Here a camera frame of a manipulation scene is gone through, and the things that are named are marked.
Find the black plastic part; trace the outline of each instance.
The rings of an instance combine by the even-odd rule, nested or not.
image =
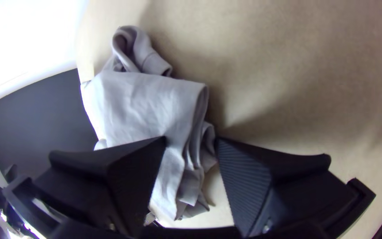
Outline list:
[[[56,220],[32,203],[35,189],[29,177],[17,177],[2,193],[23,222],[28,222],[43,236],[49,236],[58,226]]]
[[[375,196],[358,180],[345,185],[330,173],[326,154],[285,154],[223,138],[217,151],[234,223],[243,237],[302,220],[338,237]]]
[[[132,239],[132,237],[101,230],[97,227],[68,219],[60,224],[47,239]]]
[[[375,197],[357,179],[345,185],[330,173],[328,155],[284,154],[219,139],[235,227],[143,227],[164,149],[164,138],[153,138],[88,153],[54,152],[51,169],[34,182],[19,177],[3,193],[45,237],[85,239],[336,238]],[[67,219],[58,223],[31,202],[34,197]]]
[[[54,151],[50,162],[53,168],[81,180],[105,184],[127,234],[138,237],[165,148],[165,138],[157,137],[85,153]]]
[[[87,153],[52,152],[51,168],[34,182],[19,177],[4,195],[45,237],[59,223],[32,203],[102,230],[138,237],[165,150],[157,137]]]
[[[220,227],[210,229],[175,229],[164,227],[145,227],[141,239],[240,239],[236,227]]]
[[[353,178],[347,182],[347,186],[354,190],[358,196],[357,199],[342,212],[341,217],[339,217],[332,226],[326,228],[327,233],[333,238],[337,238],[345,232],[349,226],[363,214],[375,198],[375,193],[357,178]]]

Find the gray cloth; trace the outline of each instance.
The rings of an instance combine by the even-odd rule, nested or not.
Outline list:
[[[201,187],[204,173],[216,163],[214,129],[204,121],[208,88],[170,78],[172,67],[137,27],[119,28],[112,49],[103,70],[81,85],[100,140],[95,149],[166,136],[150,204],[172,220],[207,211]]]

